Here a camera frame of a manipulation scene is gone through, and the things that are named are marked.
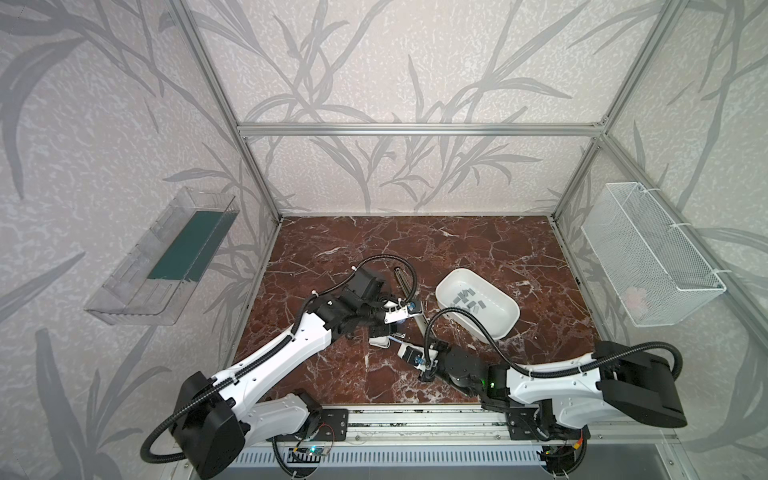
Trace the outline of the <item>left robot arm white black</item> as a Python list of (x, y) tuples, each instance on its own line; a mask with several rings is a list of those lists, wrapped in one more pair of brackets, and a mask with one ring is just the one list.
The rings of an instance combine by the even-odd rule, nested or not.
[(169, 432), (181, 451), (163, 456), (146, 439), (140, 456), (147, 463), (187, 461), (201, 479), (222, 473), (254, 442), (306, 432), (317, 406), (307, 395), (289, 393), (271, 401), (263, 396), (284, 377), (334, 341), (359, 326), (384, 329), (410, 315), (404, 300), (313, 295), (294, 324), (250, 355), (212, 377), (201, 372), (181, 385), (170, 417), (158, 427)]

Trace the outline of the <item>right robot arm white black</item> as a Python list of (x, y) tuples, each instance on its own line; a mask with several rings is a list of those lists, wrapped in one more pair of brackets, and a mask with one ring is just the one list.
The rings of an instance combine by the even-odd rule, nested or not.
[(688, 424), (676, 387), (683, 357), (666, 342), (600, 341), (581, 357), (538, 365), (490, 365), (437, 344), (419, 367), (421, 380), (443, 380), (540, 441), (572, 439), (592, 423), (621, 418), (663, 429)]

